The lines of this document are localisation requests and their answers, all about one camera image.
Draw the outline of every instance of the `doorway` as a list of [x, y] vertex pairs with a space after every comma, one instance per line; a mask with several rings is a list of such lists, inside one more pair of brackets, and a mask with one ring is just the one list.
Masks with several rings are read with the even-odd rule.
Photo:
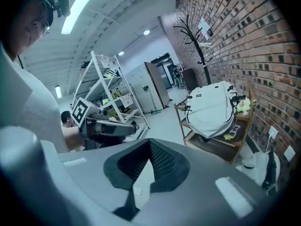
[[165, 88], [170, 89], [174, 84], [174, 63], [169, 53], [159, 56], [158, 58], [152, 60], [151, 63], [157, 66]]

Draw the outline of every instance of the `wall sign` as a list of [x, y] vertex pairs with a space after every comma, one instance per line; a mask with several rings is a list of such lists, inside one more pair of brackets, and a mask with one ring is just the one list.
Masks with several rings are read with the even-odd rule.
[[110, 58], [101, 57], [100, 61], [102, 62], [102, 65], [103, 65], [104, 68], [114, 68], [114, 67], [116, 67], [114, 65], [115, 60], [112, 60]]
[[198, 28], [199, 29], [202, 28], [201, 32], [202, 32], [202, 34], [203, 34], [203, 36], [205, 37], [206, 40], [209, 39], [209, 36], [213, 35], [209, 24], [205, 21], [205, 19], [203, 17], [201, 17], [201, 20], [198, 24]]
[[131, 98], [131, 96], [129, 94], [125, 95], [125, 96], [122, 96], [120, 98], [124, 108], [127, 108], [129, 107], [132, 103], [133, 103], [133, 100]]

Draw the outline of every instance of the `red brick wall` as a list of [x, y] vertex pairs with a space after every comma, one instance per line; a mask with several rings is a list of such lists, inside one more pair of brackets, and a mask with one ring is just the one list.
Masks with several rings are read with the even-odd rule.
[[[190, 15], [189, 26], [196, 33], [203, 16], [211, 27], [213, 49], [205, 53], [212, 82], [233, 83], [247, 94], [252, 82], [259, 105], [255, 109], [251, 136], [265, 148], [271, 125], [278, 130], [271, 140], [282, 171], [280, 183], [287, 181], [296, 164], [287, 163], [285, 149], [291, 145], [299, 155], [301, 145], [301, 57], [294, 34], [272, 0], [176, 0], [177, 9], [160, 18], [164, 31], [184, 66], [192, 68], [198, 84], [206, 78], [193, 44], [185, 45], [180, 19]], [[205, 42], [203, 36], [199, 41]]]

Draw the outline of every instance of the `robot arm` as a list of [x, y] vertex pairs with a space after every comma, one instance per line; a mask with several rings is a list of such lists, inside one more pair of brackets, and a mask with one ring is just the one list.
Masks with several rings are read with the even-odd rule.
[[85, 139], [95, 135], [125, 137], [136, 133], [134, 125], [110, 121], [106, 110], [101, 110], [83, 98], [77, 101], [71, 117]]

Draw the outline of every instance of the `wooden shelf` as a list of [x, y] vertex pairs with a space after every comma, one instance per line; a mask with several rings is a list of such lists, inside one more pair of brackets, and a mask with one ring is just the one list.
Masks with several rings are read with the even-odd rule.
[[[240, 128], [238, 129], [235, 137], [231, 140], [226, 140], [224, 138], [224, 135], [227, 134], [231, 128], [229, 130], [227, 130], [226, 132], [224, 132], [222, 135], [219, 135], [217, 137], [213, 137], [212, 139], [213, 140], [216, 140], [216, 141], [219, 141], [219, 142], [222, 142], [222, 143], [225, 143], [225, 144], [228, 144], [230, 146], [241, 146], [242, 143], [243, 143], [243, 137], [244, 137], [244, 134], [245, 134], [245, 131], [246, 131], [246, 128], [247, 128], [247, 121], [239, 121], [237, 120], [236, 121], [236, 124], [240, 126]], [[191, 129], [190, 125], [188, 124], [186, 118], [184, 118], [183, 120], [180, 121], [180, 125], [184, 126], [184, 127], [187, 127], [189, 129]]]
[[[246, 136], [248, 134], [253, 117], [254, 107], [257, 105], [256, 94], [250, 81], [248, 81], [248, 89], [249, 98], [251, 100], [251, 109], [249, 110], [247, 116], [244, 116], [243, 113], [236, 113], [236, 125], [239, 125], [240, 128], [238, 129], [235, 137], [231, 140], [226, 140], [224, 135], [229, 133], [232, 127], [229, 128], [222, 135], [213, 137], [211, 138], [211, 140], [205, 143], [199, 134], [193, 132], [190, 125], [187, 123], [186, 117], [182, 120], [180, 119], [178, 111], [185, 111], [187, 99], [183, 100], [177, 105], [175, 104], [174, 108], [179, 120], [179, 124], [181, 126], [181, 131], [185, 145], [204, 150], [209, 153], [213, 153], [223, 158], [225, 161], [233, 163], [246, 140]], [[182, 127], [189, 128], [191, 130], [190, 133], [185, 136]]]
[[225, 145], [224, 143], [219, 143], [217, 141], [210, 140], [209, 142], [203, 142], [200, 135], [191, 131], [186, 137], [186, 146], [190, 146], [189, 144], [194, 145], [195, 147], [204, 150], [209, 153], [213, 153], [227, 162], [231, 162], [233, 157], [238, 151], [237, 147], [231, 147]]

